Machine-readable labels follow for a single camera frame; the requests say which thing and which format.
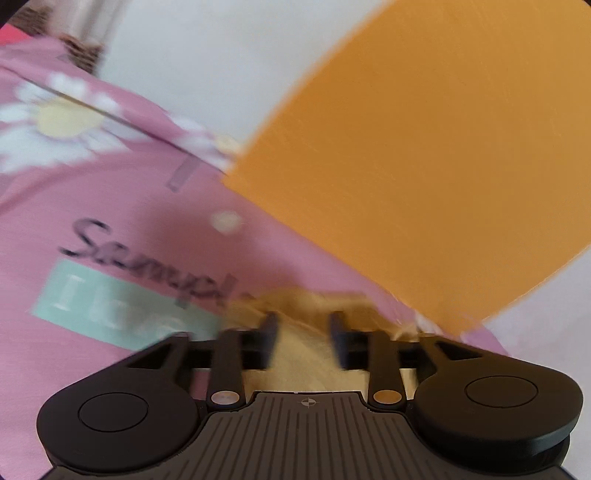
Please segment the pink printed bed sheet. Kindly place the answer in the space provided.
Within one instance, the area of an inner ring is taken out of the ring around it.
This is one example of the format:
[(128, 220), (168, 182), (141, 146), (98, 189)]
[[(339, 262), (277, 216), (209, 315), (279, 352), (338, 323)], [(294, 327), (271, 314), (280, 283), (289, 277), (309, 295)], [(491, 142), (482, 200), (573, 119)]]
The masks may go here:
[(1, 474), (49, 467), (44, 401), (252, 296), (417, 314), (229, 191), (211, 134), (33, 38), (1, 49)]

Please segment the mustard cable-knit cardigan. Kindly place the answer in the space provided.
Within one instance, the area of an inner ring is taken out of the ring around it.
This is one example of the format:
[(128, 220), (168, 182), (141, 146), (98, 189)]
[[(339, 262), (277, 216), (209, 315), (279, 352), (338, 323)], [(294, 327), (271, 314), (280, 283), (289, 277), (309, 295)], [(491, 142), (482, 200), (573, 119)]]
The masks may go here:
[(259, 327), (266, 314), (279, 317), (279, 334), (264, 371), (242, 374), (245, 394), (256, 391), (365, 391), (369, 374), (339, 368), (329, 337), (329, 315), (342, 312), (349, 327), (366, 331), (383, 330), (393, 340), (416, 341), (421, 330), (414, 323), (397, 324), (382, 316), (365, 295), (319, 293), (300, 288), (267, 291), (257, 297), (243, 296), (229, 301), (224, 311), (225, 329)]

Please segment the beige floral curtain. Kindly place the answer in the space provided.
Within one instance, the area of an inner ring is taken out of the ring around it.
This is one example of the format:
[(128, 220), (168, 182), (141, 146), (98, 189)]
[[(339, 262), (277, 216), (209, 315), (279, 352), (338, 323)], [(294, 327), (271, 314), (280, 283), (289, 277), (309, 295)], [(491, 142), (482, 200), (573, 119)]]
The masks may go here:
[(68, 60), (95, 74), (126, 1), (27, 1), (7, 24), (28, 37), (59, 40)]

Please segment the orange headboard panel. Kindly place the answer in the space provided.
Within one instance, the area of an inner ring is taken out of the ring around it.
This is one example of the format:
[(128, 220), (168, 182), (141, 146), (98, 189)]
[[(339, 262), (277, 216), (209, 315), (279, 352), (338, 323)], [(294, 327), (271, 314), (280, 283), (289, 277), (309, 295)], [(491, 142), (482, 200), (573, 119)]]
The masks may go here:
[(460, 333), (590, 242), (590, 8), (396, 1), (225, 185)]

